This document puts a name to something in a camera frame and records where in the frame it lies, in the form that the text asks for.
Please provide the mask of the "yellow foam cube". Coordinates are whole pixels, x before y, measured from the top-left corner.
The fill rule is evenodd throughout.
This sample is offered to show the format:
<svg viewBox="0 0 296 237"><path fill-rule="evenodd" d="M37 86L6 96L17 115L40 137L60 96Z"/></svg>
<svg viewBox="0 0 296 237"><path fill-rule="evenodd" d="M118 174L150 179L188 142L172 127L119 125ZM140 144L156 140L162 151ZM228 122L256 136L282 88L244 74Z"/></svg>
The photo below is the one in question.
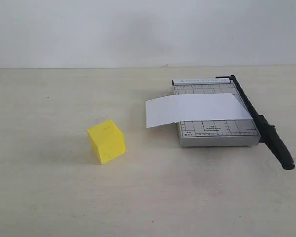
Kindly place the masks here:
<svg viewBox="0 0 296 237"><path fill-rule="evenodd" d="M126 153L124 134L111 119L87 129L87 134L100 164Z"/></svg>

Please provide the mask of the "white paper sheet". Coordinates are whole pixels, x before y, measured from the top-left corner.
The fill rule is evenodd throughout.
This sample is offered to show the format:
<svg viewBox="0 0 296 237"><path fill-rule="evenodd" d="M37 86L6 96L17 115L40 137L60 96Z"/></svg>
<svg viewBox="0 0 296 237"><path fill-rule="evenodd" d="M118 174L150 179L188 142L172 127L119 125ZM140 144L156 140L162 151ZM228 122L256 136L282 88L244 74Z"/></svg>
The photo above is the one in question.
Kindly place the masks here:
<svg viewBox="0 0 296 237"><path fill-rule="evenodd" d="M146 101L146 128L181 121L247 119L252 117L231 93L169 95Z"/></svg>

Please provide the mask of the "black cutter blade arm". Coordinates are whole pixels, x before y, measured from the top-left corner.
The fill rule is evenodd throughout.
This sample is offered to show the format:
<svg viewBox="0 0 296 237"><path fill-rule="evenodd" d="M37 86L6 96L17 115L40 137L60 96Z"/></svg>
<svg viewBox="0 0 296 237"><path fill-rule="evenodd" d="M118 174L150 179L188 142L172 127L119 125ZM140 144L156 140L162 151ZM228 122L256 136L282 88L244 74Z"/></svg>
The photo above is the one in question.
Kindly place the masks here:
<svg viewBox="0 0 296 237"><path fill-rule="evenodd" d="M217 79L230 79L233 81L237 88L239 95L248 109L249 114L253 118L253 121L260 133L260 143L265 143L267 147L272 151L274 156L280 162L284 170L293 170L295 168L295 162L291 153L279 137L274 125L270 125L263 115L259 115L254 106L246 96L241 85L236 79L235 75L230 76L218 76Z"/></svg>

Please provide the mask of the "grey paper cutter base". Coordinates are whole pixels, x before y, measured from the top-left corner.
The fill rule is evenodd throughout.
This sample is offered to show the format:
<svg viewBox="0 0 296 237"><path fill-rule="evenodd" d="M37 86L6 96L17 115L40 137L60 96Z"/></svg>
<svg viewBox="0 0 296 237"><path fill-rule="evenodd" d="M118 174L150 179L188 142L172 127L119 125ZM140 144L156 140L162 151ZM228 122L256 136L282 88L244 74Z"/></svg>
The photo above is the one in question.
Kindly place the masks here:
<svg viewBox="0 0 296 237"><path fill-rule="evenodd" d="M229 76L214 79L174 79L174 95L231 93L242 106L244 102ZM255 146L260 134L250 120L181 121L177 123L181 147Z"/></svg>

